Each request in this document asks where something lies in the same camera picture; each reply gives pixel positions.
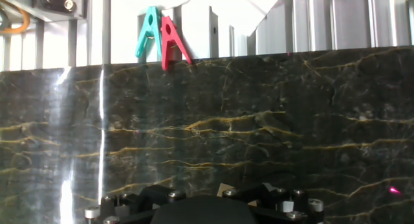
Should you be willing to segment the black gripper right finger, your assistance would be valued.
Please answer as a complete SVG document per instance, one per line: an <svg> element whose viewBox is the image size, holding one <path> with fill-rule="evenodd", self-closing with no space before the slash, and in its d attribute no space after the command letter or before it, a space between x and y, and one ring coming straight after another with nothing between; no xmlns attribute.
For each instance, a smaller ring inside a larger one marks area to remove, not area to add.
<svg viewBox="0 0 414 224"><path fill-rule="evenodd" d="M222 184L221 196L246 203L258 223L323 223L324 203L307 191L288 190L270 183L234 186Z"/></svg>

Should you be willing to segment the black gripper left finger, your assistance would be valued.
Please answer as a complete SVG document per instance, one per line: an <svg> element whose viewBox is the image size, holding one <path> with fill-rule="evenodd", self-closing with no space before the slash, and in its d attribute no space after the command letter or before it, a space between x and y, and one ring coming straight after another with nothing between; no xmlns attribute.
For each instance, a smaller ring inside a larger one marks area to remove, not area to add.
<svg viewBox="0 0 414 224"><path fill-rule="evenodd" d="M99 205L85 209L85 223L150 223L156 212L154 206L161 207L185 198L184 191L162 185L147 186L139 194L131 192L107 194L101 198Z"/></svg>

